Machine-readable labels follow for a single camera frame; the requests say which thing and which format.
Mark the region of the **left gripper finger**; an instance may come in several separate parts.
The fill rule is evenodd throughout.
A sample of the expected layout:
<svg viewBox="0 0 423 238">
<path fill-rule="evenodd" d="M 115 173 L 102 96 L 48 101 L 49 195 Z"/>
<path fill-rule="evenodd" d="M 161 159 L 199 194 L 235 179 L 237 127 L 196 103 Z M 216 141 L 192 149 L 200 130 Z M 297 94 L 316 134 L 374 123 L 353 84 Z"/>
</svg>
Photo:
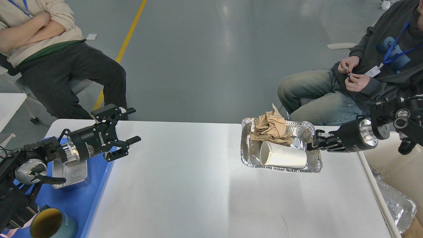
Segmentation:
<svg viewBox="0 0 423 238">
<path fill-rule="evenodd" d="M 111 161 L 127 156 L 129 154 L 128 150 L 130 148 L 130 145 L 135 144 L 136 142 L 139 142 L 141 140 L 142 139 L 139 136 L 129 138 L 126 141 L 122 141 L 119 139 L 107 140 L 107 143 L 106 143 L 107 146 L 110 145 L 112 147 L 116 147 L 118 148 L 118 150 L 110 151 L 110 149 L 108 150 L 105 149 L 104 150 L 105 160 L 107 162 L 111 162 Z"/>
<path fill-rule="evenodd" d="M 115 129 L 118 121 L 123 120 L 123 117 L 135 113 L 136 109 L 130 107 L 125 109 L 117 107 L 115 104 L 108 104 L 97 110 L 91 111 L 91 115 L 96 121 L 94 128 L 100 131 L 111 131 Z"/>
</svg>

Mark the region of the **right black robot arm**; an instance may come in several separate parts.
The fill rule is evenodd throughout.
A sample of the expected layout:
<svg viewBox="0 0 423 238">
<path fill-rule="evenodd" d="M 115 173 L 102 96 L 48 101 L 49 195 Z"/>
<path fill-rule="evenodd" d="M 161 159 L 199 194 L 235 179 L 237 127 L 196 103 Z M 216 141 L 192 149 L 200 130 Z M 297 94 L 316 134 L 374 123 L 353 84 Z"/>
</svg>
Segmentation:
<svg viewBox="0 0 423 238">
<path fill-rule="evenodd" d="M 389 125 L 392 124 L 401 141 L 399 153 L 408 155 L 417 144 L 423 143 L 422 105 L 422 95 L 378 102 L 369 115 L 359 115 L 336 131 L 317 130 L 307 150 L 358 152 L 374 149 L 380 140 L 390 137 Z"/>
</svg>

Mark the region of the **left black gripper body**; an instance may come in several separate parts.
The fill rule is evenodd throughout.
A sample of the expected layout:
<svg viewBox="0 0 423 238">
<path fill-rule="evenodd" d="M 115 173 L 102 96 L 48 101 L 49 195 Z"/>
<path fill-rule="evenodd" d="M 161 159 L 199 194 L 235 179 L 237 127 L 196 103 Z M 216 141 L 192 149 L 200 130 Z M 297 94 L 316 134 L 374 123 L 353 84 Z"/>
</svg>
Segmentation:
<svg viewBox="0 0 423 238">
<path fill-rule="evenodd" d="M 64 163 L 83 162 L 102 152 L 109 152 L 112 142 L 117 141 L 117 132 L 115 125 L 95 124 L 76 131 L 64 129 L 62 137 L 67 139 L 62 145 L 66 154 Z"/>
</svg>

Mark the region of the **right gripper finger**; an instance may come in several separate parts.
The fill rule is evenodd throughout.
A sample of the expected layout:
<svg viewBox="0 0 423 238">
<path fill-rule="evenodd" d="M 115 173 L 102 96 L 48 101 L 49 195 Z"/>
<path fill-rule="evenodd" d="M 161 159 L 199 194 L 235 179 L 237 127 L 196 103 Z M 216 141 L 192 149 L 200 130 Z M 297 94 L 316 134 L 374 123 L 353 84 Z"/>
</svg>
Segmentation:
<svg viewBox="0 0 423 238">
<path fill-rule="evenodd" d="M 328 152 L 342 152 L 342 143 L 338 140 L 315 141 L 308 143 L 307 151 L 326 150 Z"/>
<path fill-rule="evenodd" d="M 336 131 L 324 131 L 324 130 L 316 130 L 315 131 L 315 139 L 316 140 L 338 140 L 338 136 L 335 134 Z"/>
</svg>

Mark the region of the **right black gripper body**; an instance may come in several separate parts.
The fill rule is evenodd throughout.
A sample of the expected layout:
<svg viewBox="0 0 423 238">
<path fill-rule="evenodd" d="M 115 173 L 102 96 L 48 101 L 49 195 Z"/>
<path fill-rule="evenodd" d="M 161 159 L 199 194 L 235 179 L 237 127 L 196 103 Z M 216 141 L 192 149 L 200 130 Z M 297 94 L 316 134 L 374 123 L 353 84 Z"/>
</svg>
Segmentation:
<svg viewBox="0 0 423 238">
<path fill-rule="evenodd" d="M 379 143 L 369 119 L 356 119 L 344 123 L 338 128 L 337 137 L 349 152 L 373 149 Z"/>
</svg>

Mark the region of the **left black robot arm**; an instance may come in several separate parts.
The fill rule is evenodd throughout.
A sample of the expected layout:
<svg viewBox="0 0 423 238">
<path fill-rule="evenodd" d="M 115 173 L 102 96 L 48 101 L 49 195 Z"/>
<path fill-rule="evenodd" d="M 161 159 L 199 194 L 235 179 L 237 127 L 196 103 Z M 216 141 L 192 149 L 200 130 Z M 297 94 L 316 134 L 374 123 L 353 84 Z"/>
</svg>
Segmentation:
<svg viewBox="0 0 423 238">
<path fill-rule="evenodd" d="M 59 137 L 50 137 L 9 152 L 1 162 L 1 230 L 23 228 L 36 214 L 36 198 L 43 184 L 61 185 L 64 177 L 47 176 L 51 161 L 68 164 L 84 162 L 104 153 L 106 161 L 128 155 L 130 145 L 141 141 L 139 136 L 119 140 L 116 125 L 134 113 L 108 104 L 91 112 L 95 124 L 77 131 L 64 129 Z"/>
</svg>

